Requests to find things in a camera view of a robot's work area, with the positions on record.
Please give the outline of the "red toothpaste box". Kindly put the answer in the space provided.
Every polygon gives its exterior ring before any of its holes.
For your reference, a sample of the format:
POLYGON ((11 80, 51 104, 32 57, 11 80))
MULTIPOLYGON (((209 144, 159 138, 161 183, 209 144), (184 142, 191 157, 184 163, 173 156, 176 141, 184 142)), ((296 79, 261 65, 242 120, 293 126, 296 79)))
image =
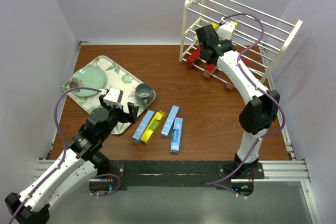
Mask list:
POLYGON ((188 67, 192 68, 194 63, 197 62, 199 56, 201 54, 201 48, 198 46, 196 49, 192 51, 192 53, 187 57, 186 64, 188 67))
POLYGON ((203 71, 203 76, 206 77, 206 78, 210 78, 213 75, 213 73, 215 72, 215 70, 216 70, 215 64, 207 65, 205 67, 205 70, 203 71))
MULTIPOLYGON (((249 67, 249 65, 250 65, 250 60, 245 59, 245 58, 242 58, 241 60, 242 60, 242 62, 243 62, 247 67, 249 67)), ((229 80, 228 84, 226 85, 226 88, 228 88, 228 89, 231 90, 231 91, 233 91, 233 90, 235 89, 235 86, 233 85, 233 83, 232 83, 231 80, 229 80)))

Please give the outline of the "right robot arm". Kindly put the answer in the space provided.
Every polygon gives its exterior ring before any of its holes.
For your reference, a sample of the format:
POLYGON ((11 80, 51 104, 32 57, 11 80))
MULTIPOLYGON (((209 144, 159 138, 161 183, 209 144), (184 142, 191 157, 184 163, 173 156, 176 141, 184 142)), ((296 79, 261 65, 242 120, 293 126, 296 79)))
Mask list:
POLYGON ((241 95, 245 107, 239 115, 243 128, 241 145, 235 154, 234 174, 246 178, 259 161, 262 139, 268 132, 278 113, 280 95, 264 86, 242 61, 241 55, 230 40, 221 40, 212 25, 196 29, 201 48, 201 58, 208 65, 223 71, 241 95))

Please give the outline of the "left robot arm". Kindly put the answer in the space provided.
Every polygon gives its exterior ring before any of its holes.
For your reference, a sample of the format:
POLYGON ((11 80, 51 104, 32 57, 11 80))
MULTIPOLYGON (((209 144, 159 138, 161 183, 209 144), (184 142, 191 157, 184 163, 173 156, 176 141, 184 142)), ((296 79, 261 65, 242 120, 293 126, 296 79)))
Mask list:
POLYGON ((94 109, 58 159, 31 186, 10 193, 5 204, 19 223, 46 223, 50 211, 61 198, 80 182, 108 175, 109 159, 100 152, 103 142, 118 123, 135 123, 139 107, 129 102, 128 112, 106 95, 94 109))

